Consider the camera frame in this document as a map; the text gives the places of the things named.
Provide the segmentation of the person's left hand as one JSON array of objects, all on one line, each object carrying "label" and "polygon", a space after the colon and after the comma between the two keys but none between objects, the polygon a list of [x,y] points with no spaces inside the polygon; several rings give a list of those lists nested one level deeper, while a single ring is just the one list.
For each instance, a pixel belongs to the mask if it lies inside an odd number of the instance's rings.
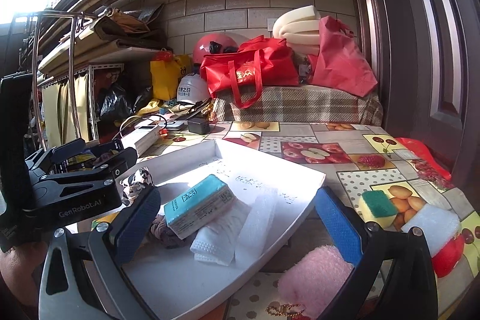
[{"label": "person's left hand", "polygon": [[1,276],[13,296],[26,306],[38,303],[38,286],[33,272],[44,262],[47,244],[43,241],[22,244],[1,253]]}]

